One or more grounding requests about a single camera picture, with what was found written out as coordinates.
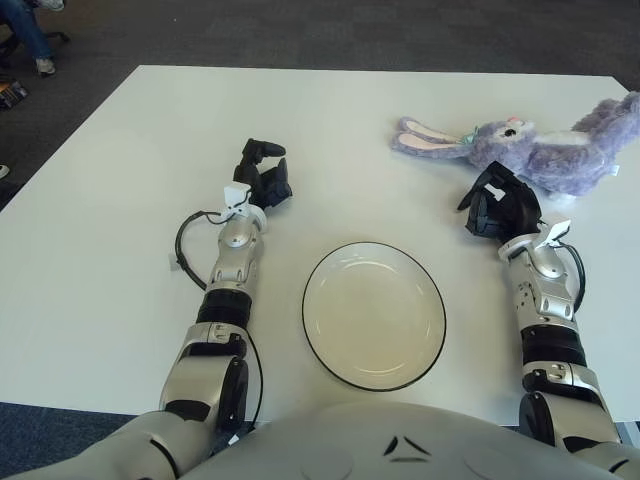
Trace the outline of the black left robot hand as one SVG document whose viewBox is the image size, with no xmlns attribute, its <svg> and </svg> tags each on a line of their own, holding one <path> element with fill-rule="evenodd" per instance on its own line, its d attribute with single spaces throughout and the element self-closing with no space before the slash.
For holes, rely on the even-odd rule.
<svg viewBox="0 0 640 480">
<path fill-rule="evenodd" d="M 233 180 L 250 187 L 249 203 L 261 209 L 275 207 L 293 193 L 288 183 L 286 149 L 278 144 L 248 139 L 242 159 L 234 170 Z M 258 165 L 266 157 L 278 157 L 276 166 L 260 172 Z"/>
</svg>

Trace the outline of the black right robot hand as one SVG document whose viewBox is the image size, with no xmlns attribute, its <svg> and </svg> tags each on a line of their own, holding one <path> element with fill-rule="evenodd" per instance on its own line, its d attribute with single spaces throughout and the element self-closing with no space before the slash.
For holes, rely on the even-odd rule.
<svg viewBox="0 0 640 480">
<path fill-rule="evenodd" d="M 539 233 L 541 209 L 534 191 L 499 162 L 492 162 L 457 206 L 468 211 L 467 230 L 502 244 Z"/>
</svg>

